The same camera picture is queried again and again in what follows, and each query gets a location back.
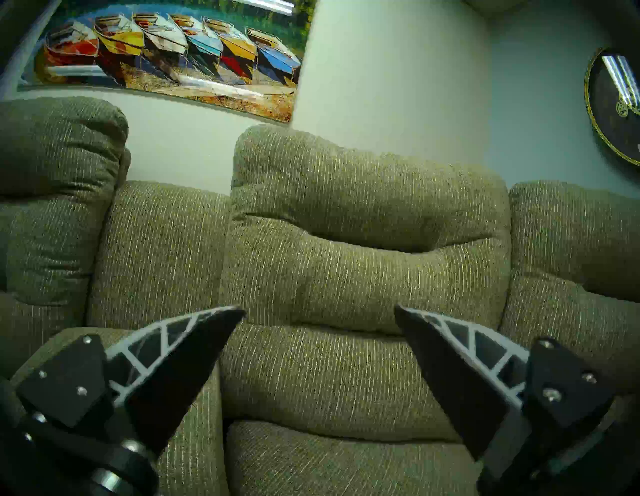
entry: yellow boat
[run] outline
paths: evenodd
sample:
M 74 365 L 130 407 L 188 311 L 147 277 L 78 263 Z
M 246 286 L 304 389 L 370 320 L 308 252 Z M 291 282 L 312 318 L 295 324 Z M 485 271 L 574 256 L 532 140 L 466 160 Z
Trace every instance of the yellow boat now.
M 107 50 L 116 55 L 137 56 L 145 47 L 142 29 L 122 14 L 98 17 L 93 30 Z
M 244 33 L 238 31 L 233 24 L 208 17 L 204 17 L 203 21 L 205 26 L 219 36 L 234 56 L 255 63 L 258 57 L 258 47 Z

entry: gold clock frame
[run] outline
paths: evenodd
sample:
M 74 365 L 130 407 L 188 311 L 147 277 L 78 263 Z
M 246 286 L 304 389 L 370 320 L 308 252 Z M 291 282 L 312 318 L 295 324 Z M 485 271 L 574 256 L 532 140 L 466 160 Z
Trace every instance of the gold clock frame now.
M 620 156 L 621 158 L 623 158 L 627 162 L 632 163 L 633 165 L 640 166 L 640 161 L 634 160 L 631 157 L 626 156 L 623 152 L 618 150 L 613 145 L 613 143 L 611 143 L 607 139 L 607 137 L 600 130 L 600 126 L 596 122 L 596 118 L 593 115 L 593 110 L 591 109 L 591 101 L 590 101 L 590 98 L 589 98 L 589 80 L 591 78 L 591 70 L 593 69 L 593 66 L 595 65 L 595 63 L 598 61 L 598 58 L 600 58 L 600 55 L 602 55 L 603 52 L 607 52 L 607 51 L 610 51 L 610 50 L 612 50 L 612 49 L 611 48 L 600 48 L 600 49 L 598 49 L 596 54 L 591 59 L 591 62 L 589 63 L 589 67 L 587 68 L 587 74 L 584 77 L 584 101 L 587 104 L 587 112 L 589 113 L 589 118 L 591 119 L 591 125 L 593 126 L 595 131 L 598 133 L 598 135 L 602 138 L 602 141 L 604 141 L 607 144 L 607 146 L 609 148 L 611 148 L 616 153 L 616 155 Z

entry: blue boat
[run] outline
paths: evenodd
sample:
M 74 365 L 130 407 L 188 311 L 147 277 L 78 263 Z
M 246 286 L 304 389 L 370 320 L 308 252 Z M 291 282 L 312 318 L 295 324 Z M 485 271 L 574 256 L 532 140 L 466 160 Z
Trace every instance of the blue boat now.
M 271 68 L 284 73 L 290 80 L 297 80 L 302 64 L 277 36 L 252 28 L 246 28 L 246 35 Z
M 172 14 L 170 17 L 181 28 L 189 44 L 197 51 L 220 58 L 224 45 L 214 31 L 190 15 Z

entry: red boat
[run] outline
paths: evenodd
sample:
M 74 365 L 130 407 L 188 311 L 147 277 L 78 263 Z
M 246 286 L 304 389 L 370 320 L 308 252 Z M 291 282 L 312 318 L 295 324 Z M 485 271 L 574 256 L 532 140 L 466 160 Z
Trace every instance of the red boat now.
M 91 28 L 78 21 L 65 24 L 47 35 L 45 53 L 49 65 L 93 65 L 100 42 Z

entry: seat cushion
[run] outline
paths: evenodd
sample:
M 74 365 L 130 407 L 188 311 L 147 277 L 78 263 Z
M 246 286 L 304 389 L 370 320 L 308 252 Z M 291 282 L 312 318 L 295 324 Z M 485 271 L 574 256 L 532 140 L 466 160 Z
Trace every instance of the seat cushion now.
M 101 328 L 65 329 L 47 341 L 13 376 L 17 387 L 35 369 L 86 334 L 100 336 L 105 348 L 131 331 Z M 220 368 L 216 366 L 169 446 L 156 462 L 159 493 L 165 496 L 227 496 L 223 452 Z
M 130 181 L 107 216 L 88 325 L 137 329 L 218 306 L 229 197 Z
M 346 150 L 258 126 L 236 145 L 220 304 L 229 419 L 375 441 L 457 439 L 397 303 L 497 327 L 510 211 L 482 168 Z
M 479 467 L 460 444 L 378 444 L 235 422 L 226 439 L 231 493 L 475 495 Z
M 460 439 L 399 337 L 241 323 L 220 364 L 230 418 L 367 440 Z
M 83 324 L 104 216 L 130 155 L 129 128 L 91 98 L 0 104 L 0 373 Z
M 513 272 L 500 326 L 556 338 L 615 380 L 640 375 L 640 201 L 561 182 L 517 184 Z

